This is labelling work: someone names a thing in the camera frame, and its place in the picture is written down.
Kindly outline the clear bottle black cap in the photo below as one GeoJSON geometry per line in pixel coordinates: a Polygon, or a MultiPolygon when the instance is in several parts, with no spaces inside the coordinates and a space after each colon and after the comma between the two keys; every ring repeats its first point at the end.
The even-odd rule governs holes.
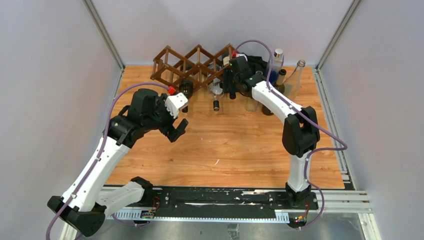
{"type": "Polygon", "coordinates": [[[220,110],[220,98],[224,96],[223,84],[215,77],[207,87],[208,92],[212,95],[212,106],[215,112],[220,110]]]}

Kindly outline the dark bottle slot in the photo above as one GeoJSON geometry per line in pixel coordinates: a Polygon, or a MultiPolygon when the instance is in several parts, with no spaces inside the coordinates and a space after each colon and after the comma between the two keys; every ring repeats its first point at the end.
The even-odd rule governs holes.
{"type": "Polygon", "coordinates": [[[231,100],[235,100],[237,98],[237,95],[236,95],[236,91],[235,90],[229,90],[229,98],[231,100]]]}

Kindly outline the dark green wine bottle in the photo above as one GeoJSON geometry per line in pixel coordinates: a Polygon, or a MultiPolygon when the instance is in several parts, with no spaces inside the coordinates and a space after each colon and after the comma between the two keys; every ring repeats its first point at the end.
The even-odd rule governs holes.
{"type": "Polygon", "coordinates": [[[179,84],[179,91],[189,100],[194,93],[194,84],[192,81],[185,79],[179,84]]]}

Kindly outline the blue square glass bottle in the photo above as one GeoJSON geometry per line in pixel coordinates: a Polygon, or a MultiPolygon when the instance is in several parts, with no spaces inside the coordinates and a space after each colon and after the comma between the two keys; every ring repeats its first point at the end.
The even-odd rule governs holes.
{"type": "Polygon", "coordinates": [[[282,69],[285,60],[285,54],[283,49],[276,48],[273,53],[272,59],[268,62],[265,70],[266,77],[269,78],[269,82],[274,84],[279,75],[279,71],[282,69]]]}

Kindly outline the clear glass bottle dark label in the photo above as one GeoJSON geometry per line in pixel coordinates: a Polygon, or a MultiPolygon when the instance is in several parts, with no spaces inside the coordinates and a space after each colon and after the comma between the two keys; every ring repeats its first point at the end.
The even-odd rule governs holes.
{"type": "Polygon", "coordinates": [[[303,73],[306,61],[301,59],[297,62],[293,73],[284,81],[284,96],[292,102],[295,100],[301,88],[301,75],[303,73]]]}

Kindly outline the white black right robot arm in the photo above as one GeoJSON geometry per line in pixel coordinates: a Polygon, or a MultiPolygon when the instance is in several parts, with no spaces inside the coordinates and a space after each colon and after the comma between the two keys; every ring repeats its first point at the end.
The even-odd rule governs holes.
{"type": "Polygon", "coordinates": [[[254,73],[247,58],[229,60],[233,81],[240,92],[261,103],[283,123],[282,144],[289,154],[289,177],[282,201],[292,209],[304,207],[311,197],[308,154],[316,149],[320,133],[313,107],[302,107],[278,92],[261,73],[254,73]]]}

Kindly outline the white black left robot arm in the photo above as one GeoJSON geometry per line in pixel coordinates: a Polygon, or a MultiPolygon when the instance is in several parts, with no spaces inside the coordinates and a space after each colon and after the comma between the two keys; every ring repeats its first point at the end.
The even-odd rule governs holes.
{"type": "Polygon", "coordinates": [[[55,219],[90,237],[108,217],[128,205],[138,203],[156,210],[160,203],[153,184],[142,177],[136,176],[109,193],[101,194],[101,189],[116,165],[146,133],[160,131],[170,142],[182,136],[188,121],[183,119],[178,126],[174,122],[187,105],[187,97],[172,89],[162,94],[138,89],[131,103],[106,123],[97,148],[75,182],[47,202],[55,219]]]}

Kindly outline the brown wooden wine rack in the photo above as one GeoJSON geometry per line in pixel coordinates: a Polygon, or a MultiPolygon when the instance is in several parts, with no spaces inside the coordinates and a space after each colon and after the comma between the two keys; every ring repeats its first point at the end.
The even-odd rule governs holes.
{"type": "Polygon", "coordinates": [[[200,44],[185,55],[169,45],[153,58],[151,80],[178,89],[183,81],[193,84],[193,91],[206,89],[213,80],[224,81],[224,57],[232,58],[235,48],[229,43],[217,53],[212,54],[200,44]]]}

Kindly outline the black cloth behind rack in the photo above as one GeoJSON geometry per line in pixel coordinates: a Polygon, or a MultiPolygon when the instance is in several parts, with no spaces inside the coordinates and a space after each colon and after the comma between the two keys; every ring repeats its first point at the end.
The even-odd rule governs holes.
{"type": "Polygon", "coordinates": [[[269,63],[261,56],[247,55],[247,63],[253,74],[261,72],[265,78],[267,77],[269,63]]]}

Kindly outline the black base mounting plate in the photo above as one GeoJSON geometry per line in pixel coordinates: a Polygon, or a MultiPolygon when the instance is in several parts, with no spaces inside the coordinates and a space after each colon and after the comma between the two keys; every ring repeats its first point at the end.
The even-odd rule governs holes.
{"type": "Polygon", "coordinates": [[[233,187],[155,187],[150,199],[131,203],[154,217],[211,219],[211,220],[270,220],[276,211],[294,211],[305,215],[318,210],[317,196],[311,191],[305,206],[290,207],[282,198],[286,190],[233,187]]]}

